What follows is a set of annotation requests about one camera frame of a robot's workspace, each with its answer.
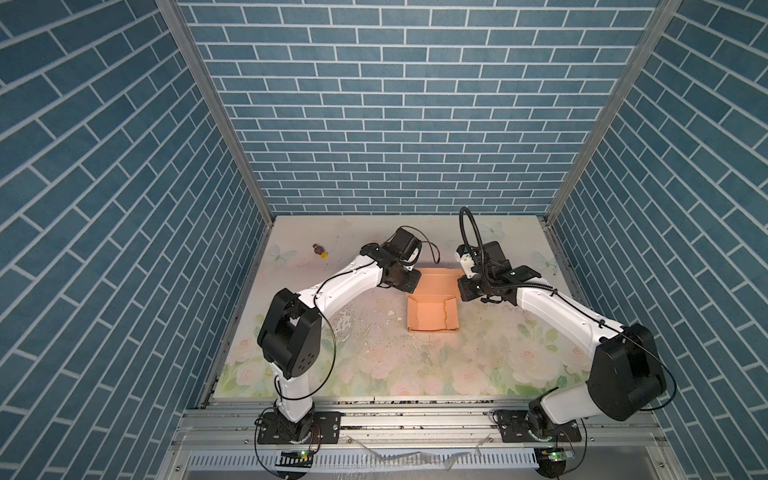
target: brick wallpaper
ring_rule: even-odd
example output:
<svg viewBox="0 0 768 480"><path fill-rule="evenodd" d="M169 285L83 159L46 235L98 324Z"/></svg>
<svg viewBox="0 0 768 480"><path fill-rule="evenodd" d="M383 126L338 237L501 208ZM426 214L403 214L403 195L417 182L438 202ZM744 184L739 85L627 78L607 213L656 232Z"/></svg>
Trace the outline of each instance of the brick wallpaper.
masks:
<svg viewBox="0 0 768 480"><path fill-rule="evenodd" d="M263 230L153 0L0 2L0 478L144 478Z"/></svg>
<svg viewBox="0 0 768 480"><path fill-rule="evenodd" d="M768 478L767 25L684 0L556 222L593 305L655 330L688 478Z"/></svg>
<svg viewBox="0 0 768 480"><path fill-rule="evenodd" d="M657 0L181 4L276 213L543 214Z"/></svg>

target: table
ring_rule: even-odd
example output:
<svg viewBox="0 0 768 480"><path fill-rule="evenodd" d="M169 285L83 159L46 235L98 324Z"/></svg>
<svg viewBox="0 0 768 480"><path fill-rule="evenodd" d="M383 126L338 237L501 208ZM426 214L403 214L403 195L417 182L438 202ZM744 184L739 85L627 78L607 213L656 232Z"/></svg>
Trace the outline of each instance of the table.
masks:
<svg viewBox="0 0 768 480"><path fill-rule="evenodd" d="M477 216L483 241L497 240L512 266L529 265L568 293L537 217ZM257 335L274 294L294 292L331 276L359 253L381 243L398 226L422 230L442 253L439 266L458 268L454 252L463 243L458 216L278 217L240 324L214 392L216 400L276 396ZM472 229L467 234L474 243ZM313 244L328 253L322 258ZM435 266L424 250L416 264ZM336 399L393 397L444 399L487 396L534 398L555 386L582 382L591 363L572 341L543 320L510 303L458 302L457 333L409 333L406 294L376 288L344 306L330 322L336 331L334 372L318 396ZM333 343L323 326L310 388L325 378Z"/></svg>

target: yellow object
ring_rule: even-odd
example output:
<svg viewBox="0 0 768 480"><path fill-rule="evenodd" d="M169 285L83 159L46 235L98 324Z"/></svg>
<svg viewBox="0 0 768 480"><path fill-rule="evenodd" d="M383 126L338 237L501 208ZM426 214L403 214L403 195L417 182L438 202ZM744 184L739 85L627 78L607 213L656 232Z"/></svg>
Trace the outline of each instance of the yellow object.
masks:
<svg viewBox="0 0 768 480"><path fill-rule="evenodd" d="M458 279L464 272L450 268L420 268L422 277L408 295L409 332L458 332Z"/></svg>

